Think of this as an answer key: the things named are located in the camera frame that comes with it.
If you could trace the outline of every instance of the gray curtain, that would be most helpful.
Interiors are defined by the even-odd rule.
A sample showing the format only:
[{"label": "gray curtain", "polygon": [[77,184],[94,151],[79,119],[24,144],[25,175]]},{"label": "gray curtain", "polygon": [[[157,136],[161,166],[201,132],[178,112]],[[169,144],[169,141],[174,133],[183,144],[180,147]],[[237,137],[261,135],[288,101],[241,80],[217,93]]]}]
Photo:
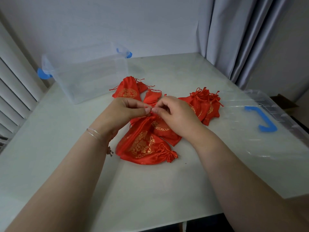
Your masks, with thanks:
[{"label": "gray curtain", "polygon": [[200,0],[200,54],[245,89],[290,0]]}]

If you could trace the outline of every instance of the fingernail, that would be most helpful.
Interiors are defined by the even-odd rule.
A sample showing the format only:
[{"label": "fingernail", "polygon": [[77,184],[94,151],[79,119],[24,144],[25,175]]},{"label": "fingernail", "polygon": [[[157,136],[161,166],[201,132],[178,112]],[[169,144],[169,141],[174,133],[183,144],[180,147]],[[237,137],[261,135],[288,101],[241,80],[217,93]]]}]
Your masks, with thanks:
[{"label": "fingernail", "polygon": [[151,111],[151,108],[150,107],[146,107],[145,111],[146,111],[146,114],[148,114]]}]

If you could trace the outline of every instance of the forearm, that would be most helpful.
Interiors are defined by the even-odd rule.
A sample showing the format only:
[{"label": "forearm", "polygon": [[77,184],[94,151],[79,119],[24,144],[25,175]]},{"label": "forearm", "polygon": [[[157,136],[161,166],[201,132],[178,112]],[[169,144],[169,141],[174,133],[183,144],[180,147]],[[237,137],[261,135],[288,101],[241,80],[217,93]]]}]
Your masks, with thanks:
[{"label": "forearm", "polygon": [[107,142],[84,132],[6,231],[73,231],[90,203]]},{"label": "forearm", "polygon": [[213,132],[200,128],[189,141],[196,149],[234,230],[308,231],[307,222]]}]

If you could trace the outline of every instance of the white table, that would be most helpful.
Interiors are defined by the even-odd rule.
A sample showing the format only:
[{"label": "white table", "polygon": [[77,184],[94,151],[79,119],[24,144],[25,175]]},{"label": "white table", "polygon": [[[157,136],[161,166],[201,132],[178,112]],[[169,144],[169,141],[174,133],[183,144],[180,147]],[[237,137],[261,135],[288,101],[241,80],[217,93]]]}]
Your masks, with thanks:
[{"label": "white table", "polygon": [[[133,58],[130,75],[176,97],[197,87],[242,92],[197,53]],[[53,172],[78,137],[113,100],[112,93],[72,105],[54,84],[0,155],[0,230],[4,230]],[[309,193],[309,161],[274,161],[244,152],[224,117],[209,128],[281,196]],[[115,148],[128,126],[111,141]],[[88,217],[91,231],[140,231],[221,213],[207,174],[185,140],[172,163],[137,165],[107,156]]]}]

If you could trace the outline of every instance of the hand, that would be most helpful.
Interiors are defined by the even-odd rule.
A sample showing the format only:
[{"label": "hand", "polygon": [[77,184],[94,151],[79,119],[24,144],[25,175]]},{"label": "hand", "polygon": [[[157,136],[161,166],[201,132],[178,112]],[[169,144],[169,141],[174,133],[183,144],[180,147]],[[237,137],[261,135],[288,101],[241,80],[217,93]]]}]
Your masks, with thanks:
[{"label": "hand", "polygon": [[194,136],[196,129],[203,127],[190,106],[173,96],[161,98],[151,111],[158,114],[175,133],[188,141]]},{"label": "hand", "polygon": [[133,118],[150,116],[152,107],[133,98],[115,98],[95,119],[90,128],[96,130],[110,142]]}]

